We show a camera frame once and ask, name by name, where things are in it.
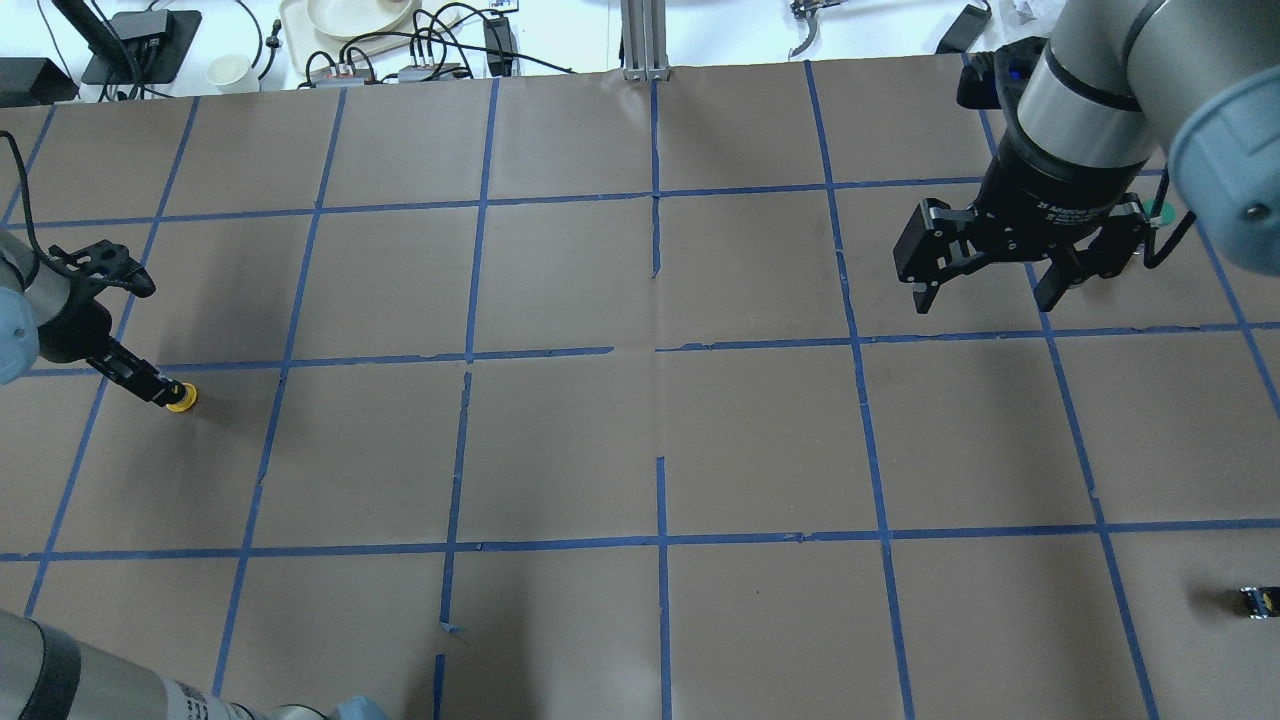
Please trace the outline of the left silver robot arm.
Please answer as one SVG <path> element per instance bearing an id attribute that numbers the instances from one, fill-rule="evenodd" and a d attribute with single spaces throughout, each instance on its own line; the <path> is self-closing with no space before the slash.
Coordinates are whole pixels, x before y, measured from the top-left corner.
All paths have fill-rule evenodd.
<path id="1" fill-rule="evenodd" d="M 175 407 L 195 397 L 180 380 L 160 373 L 113 334 L 113 315 L 97 300 L 108 288 L 147 299 L 156 291 L 142 263 L 127 246 L 100 240 L 67 251 L 44 247 L 36 234 L 26 161 L 14 135 L 3 132 L 15 164 L 23 224 L 20 234 L 3 231 L 1 355 L 3 383 L 32 369 L 37 359 L 87 363 L 134 397 Z"/>

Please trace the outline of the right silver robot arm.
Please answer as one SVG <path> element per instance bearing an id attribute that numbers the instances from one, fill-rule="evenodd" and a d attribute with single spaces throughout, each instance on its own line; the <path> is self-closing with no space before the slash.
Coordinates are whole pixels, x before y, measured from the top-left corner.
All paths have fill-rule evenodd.
<path id="1" fill-rule="evenodd" d="M 1069 1 L 1044 38 L 982 53 L 957 102 L 1005 119 L 975 200 L 922 200 L 893 247 L 918 313 L 940 288 L 992 264 L 1047 263 L 1041 311 L 1114 278 L 1142 250 L 1157 266 L 1160 205 L 1132 182 L 1156 149 L 1219 251 L 1277 274 L 1277 4 Z"/>

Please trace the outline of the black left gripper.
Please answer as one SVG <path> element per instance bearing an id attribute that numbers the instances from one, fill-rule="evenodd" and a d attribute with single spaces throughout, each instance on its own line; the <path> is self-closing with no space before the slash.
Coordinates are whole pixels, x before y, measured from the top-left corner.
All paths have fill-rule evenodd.
<path id="1" fill-rule="evenodd" d="M 65 307 L 38 328 L 38 355 L 55 364 L 86 361 L 134 397 L 150 404 L 166 392 L 166 377 L 132 351 L 115 345 L 113 315 L 96 299 Z"/>

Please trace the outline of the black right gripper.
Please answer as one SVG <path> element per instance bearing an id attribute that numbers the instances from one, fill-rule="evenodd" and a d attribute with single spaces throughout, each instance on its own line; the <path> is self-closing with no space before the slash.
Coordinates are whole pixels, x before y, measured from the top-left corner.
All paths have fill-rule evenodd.
<path id="1" fill-rule="evenodd" d="M 1153 234 L 1140 199 L 1121 199 L 1125 191 L 1125 167 L 1065 161 L 1007 129 L 973 205 L 923 199 L 914 208 L 893 246 L 896 274 L 911 286 L 915 311 L 927 314 L 942 284 L 1011 254 L 1030 260 L 1056 243 L 1033 290 L 1038 310 L 1050 313 L 1070 288 L 1121 274 Z M 1087 247 L 1070 245 L 1097 229 Z"/>

